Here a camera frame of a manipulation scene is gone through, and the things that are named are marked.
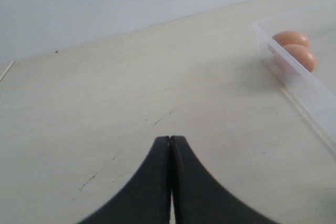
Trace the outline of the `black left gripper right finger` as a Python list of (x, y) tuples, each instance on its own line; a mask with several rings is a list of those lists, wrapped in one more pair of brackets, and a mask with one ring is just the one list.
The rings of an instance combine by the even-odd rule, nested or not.
[(170, 138), (176, 223), (273, 223), (227, 191), (203, 166), (187, 139)]

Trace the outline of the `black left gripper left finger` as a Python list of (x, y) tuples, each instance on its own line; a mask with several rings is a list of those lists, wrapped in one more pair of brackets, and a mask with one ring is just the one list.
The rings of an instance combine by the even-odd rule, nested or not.
[(157, 137), (125, 186), (81, 223), (169, 223), (170, 138)]

